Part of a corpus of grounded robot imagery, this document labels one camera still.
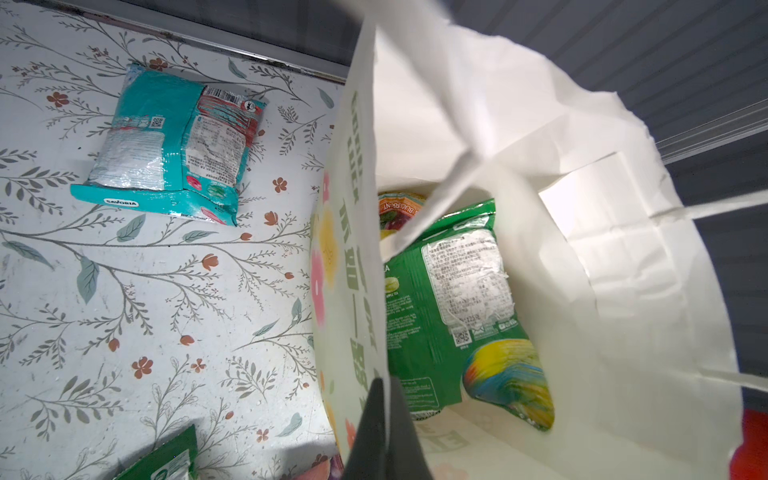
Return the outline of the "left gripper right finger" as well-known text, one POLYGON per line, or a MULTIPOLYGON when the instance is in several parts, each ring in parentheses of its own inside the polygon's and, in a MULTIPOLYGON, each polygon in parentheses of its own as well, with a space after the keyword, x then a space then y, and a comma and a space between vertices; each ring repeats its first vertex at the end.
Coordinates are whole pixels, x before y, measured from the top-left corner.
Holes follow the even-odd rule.
POLYGON ((432 480, 402 385, 397 378, 391 377, 389 388, 386 478, 432 480))

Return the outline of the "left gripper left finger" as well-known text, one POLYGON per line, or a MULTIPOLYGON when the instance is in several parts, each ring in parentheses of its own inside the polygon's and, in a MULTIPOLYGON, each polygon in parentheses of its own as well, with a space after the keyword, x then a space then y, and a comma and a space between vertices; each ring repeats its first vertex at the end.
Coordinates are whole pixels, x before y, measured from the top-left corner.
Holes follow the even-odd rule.
POLYGON ((371 385, 356 440, 344 465, 342 480, 384 480, 387 465, 385 394, 381 379, 371 385))

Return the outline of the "green Fox's candy bag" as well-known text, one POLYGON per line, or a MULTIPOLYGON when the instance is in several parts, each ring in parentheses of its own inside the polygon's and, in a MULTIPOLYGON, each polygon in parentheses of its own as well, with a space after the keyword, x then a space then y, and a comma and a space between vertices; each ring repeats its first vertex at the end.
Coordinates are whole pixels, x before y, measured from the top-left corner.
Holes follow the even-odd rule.
POLYGON ((426 197, 410 192, 387 192, 378 197, 380 239, 398 232, 423 207, 426 197))

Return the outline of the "white paper bag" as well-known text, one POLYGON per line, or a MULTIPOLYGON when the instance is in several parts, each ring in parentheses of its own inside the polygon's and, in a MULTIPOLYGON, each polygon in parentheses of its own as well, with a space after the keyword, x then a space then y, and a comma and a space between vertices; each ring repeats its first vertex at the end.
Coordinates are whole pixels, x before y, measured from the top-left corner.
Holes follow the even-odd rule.
POLYGON ((726 479, 742 391, 699 219, 644 123, 543 55, 450 22, 436 1, 348 1, 362 30, 311 242, 316 365, 343 465, 374 380, 389 380, 385 263, 464 200, 491 197, 521 322, 554 400, 542 433, 469 399, 414 423, 433 478, 726 479), (380 239, 378 197, 423 195, 380 239))

